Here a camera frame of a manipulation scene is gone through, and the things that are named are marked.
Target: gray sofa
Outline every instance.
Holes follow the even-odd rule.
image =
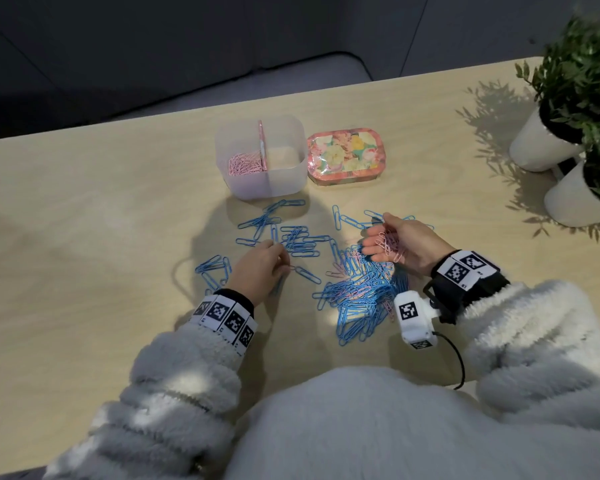
[[[0,0],[0,137],[536,55],[576,3]]]

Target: wooden table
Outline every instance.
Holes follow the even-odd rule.
[[[600,226],[552,223],[542,204],[552,176],[506,162],[532,107],[503,62],[0,140],[0,472],[45,464],[80,440],[138,350],[192,306],[180,288],[193,302],[203,295],[195,263],[246,250],[234,240],[251,233],[236,224],[267,202],[232,198],[216,169],[216,128],[233,118],[293,113],[307,136],[369,127],[383,138],[379,179],[308,181],[298,196],[309,206],[278,214],[288,222],[354,242],[353,227],[334,230],[332,204],[359,220],[364,209],[414,214],[514,280],[576,282],[600,314]],[[324,279],[330,255],[295,261]],[[257,309],[241,410],[343,365],[458,382],[446,345],[413,352],[388,321],[340,347],[317,288],[292,274],[280,302]]]

